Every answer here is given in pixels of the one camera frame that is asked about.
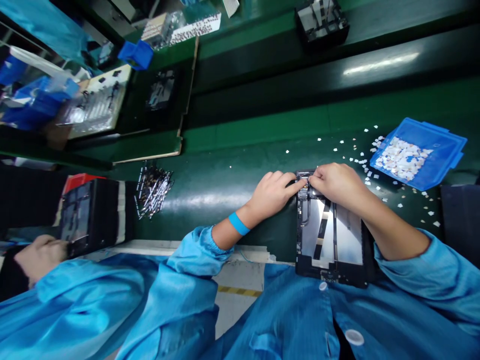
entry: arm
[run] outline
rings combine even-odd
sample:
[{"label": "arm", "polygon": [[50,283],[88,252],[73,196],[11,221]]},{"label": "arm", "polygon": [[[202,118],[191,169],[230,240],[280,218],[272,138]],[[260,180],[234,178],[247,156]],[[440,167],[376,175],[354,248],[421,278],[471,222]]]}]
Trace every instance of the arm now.
[{"label": "arm", "polygon": [[[279,212],[306,181],[293,185],[295,174],[267,173],[252,198],[236,211],[249,229]],[[196,359],[215,340],[217,275],[242,235],[226,218],[213,227],[198,227],[183,238],[175,253],[158,268],[141,318],[128,335],[117,360]]]},{"label": "arm", "polygon": [[40,269],[50,269],[63,257],[62,249],[58,240],[40,238],[15,257],[36,286],[0,304],[5,325],[0,330],[1,359],[60,359],[65,354],[88,359],[100,349],[108,353],[118,348],[112,335],[139,305],[142,276],[82,259],[57,263],[41,275]]},{"label": "arm", "polygon": [[393,283],[480,336],[480,270],[432,234],[403,221],[349,166],[319,166],[309,181],[364,220],[375,238],[375,258]]},{"label": "arm", "polygon": [[411,259],[428,249],[430,239],[383,204],[351,167],[322,165],[309,181],[331,201],[363,219],[385,259]]}]

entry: hand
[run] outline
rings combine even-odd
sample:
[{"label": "hand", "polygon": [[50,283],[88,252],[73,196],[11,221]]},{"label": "hand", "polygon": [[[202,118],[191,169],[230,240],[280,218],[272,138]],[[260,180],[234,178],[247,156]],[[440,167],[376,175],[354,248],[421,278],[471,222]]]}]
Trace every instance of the hand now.
[{"label": "hand", "polygon": [[328,199],[344,208],[357,212],[363,201],[373,195],[355,170],[336,162],[321,165],[308,179],[310,184]]},{"label": "hand", "polygon": [[307,184],[307,181],[302,179],[286,187],[296,178],[292,172],[275,171],[265,174],[245,205],[248,209],[245,213],[249,215],[251,222],[258,224],[282,210],[287,201]]},{"label": "hand", "polygon": [[31,283],[37,283],[67,259],[67,242],[41,235],[14,257]]}]

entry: red box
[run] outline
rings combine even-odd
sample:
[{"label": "red box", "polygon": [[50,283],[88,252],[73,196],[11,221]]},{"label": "red box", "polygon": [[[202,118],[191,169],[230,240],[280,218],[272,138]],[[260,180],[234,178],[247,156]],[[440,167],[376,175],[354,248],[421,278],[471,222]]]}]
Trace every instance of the red box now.
[{"label": "red box", "polygon": [[81,174],[69,176],[67,181],[66,181],[65,189],[63,190],[63,193],[66,194],[70,190],[78,188],[80,185],[88,183],[89,181],[92,181],[93,179],[106,179],[106,177],[93,176],[93,175],[89,175],[87,173],[81,173]]}]

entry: blue plastic box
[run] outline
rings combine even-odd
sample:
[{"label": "blue plastic box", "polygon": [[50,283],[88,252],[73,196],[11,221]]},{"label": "blue plastic box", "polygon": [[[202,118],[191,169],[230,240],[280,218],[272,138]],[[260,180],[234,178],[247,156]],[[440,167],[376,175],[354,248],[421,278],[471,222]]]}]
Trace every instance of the blue plastic box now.
[{"label": "blue plastic box", "polygon": [[65,82],[63,91],[48,92],[46,89],[50,85],[50,82],[51,79],[48,76],[39,77],[37,80],[32,81],[28,85],[18,89],[15,93],[14,99],[35,97],[40,92],[44,92],[48,97],[61,102],[65,99],[72,99],[80,89],[80,86],[71,78],[69,78]]},{"label": "blue plastic box", "polygon": [[0,84],[8,86],[19,81],[27,67],[26,63],[10,55],[0,68]]},{"label": "blue plastic box", "polygon": [[[411,181],[397,177],[390,171],[376,166],[377,159],[394,137],[417,145],[419,148],[433,150]],[[395,130],[386,136],[370,159],[370,166],[401,183],[425,191],[440,184],[447,172],[457,166],[464,155],[462,149],[466,143],[465,137],[452,134],[448,129],[406,117]]]},{"label": "blue plastic box", "polygon": [[154,50],[145,41],[138,40],[135,45],[125,41],[118,58],[128,63],[135,70],[147,70],[154,57]]},{"label": "blue plastic box", "polygon": [[68,78],[60,87],[63,89],[62,91],[48,92],[46,89],[51,81],[48,76],[42,76],[18,89],[14,99],[33,99],[23,107],[8,108],[2,121],[15,124],[20,130],[34,131],[53,119],[62,106],[63,100],[71,99],[80,87],[75,81]]},{"label": "blue plastic box", "polygon": [[8,108],[2,117],[4,123],[13,123],[20,130],[34,131],[40,129],[57,115],[62,103],[52,99],[41,91],[33,102],[24,107]]}]

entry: blue wristband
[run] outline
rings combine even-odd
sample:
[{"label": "blue wristband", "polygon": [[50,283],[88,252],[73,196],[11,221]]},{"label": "blue wristband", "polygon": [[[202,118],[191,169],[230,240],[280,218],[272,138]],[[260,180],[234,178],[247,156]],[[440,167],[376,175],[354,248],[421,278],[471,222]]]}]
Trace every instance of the blue wristband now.
[{"label": "blue wristband", "polygon": [[240,235],[245,236],[249,233],[250,229],[246,227],[244,223],[239,219],[236,212],[230,215],[228,217],[228,220],[230,220],[230,223],[233,225],[235,230],[237,230]]}]

